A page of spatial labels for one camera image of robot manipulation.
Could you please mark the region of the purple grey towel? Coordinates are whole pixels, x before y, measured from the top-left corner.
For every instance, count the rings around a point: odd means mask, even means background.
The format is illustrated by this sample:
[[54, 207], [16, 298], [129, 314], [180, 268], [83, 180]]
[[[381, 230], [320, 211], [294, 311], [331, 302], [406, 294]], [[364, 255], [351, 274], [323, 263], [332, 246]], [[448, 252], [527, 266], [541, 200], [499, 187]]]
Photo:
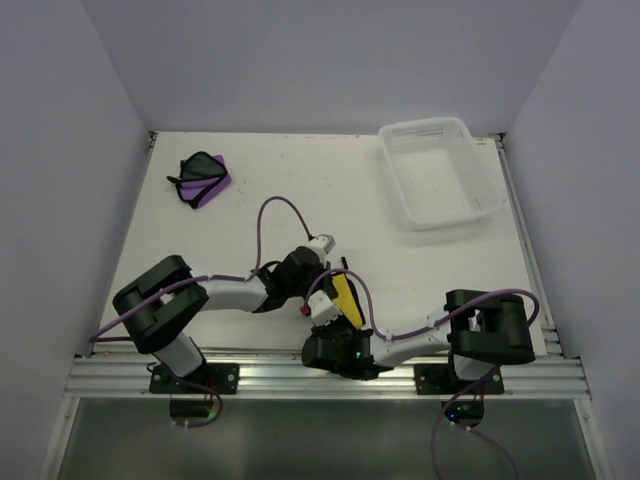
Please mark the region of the purple grey towel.
[[224, 157], [205, 151], [181, 160], [179, 175], [166, 179], [174, 186], [180, 201], [193, 210], [209, 203], [232, 181]]

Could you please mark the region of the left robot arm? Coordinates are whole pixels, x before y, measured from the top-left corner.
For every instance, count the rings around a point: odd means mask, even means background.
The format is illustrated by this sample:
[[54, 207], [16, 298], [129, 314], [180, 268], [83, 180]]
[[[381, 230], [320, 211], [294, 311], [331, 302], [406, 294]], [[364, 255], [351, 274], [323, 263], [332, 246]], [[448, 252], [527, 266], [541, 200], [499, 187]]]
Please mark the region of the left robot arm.
[[201, 390], [208, 379], [204, 357], [184, 329], [201, 311], [265, 313], [292, 298], [303, 298], [328, 269], [333, 249], [327, 236], [297, 247], [274, 268], [263, 266], [249, 280], [230, 275], [196, 277], [179, 255], [171, 255], [121, 289], [112, 304], [137, 350], [172, 373], [185, 392]]

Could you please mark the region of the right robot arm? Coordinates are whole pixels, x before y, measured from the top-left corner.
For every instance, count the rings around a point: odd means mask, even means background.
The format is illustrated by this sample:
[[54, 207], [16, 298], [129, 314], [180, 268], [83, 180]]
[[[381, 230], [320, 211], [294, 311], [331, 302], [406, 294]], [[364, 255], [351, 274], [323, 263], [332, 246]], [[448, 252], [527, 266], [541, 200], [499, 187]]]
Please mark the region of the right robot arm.
[[468, 392], [492, 368], [534, 361], [530, 326], [540, 312], [535, 294], [522, 289], [452, 290], [426, 324], [405, 333], [357, 328], [343, 315], [311, 329], [302, 364], [352, 380], [373, 380], [404, 362], [445, 352], [445, 379]]

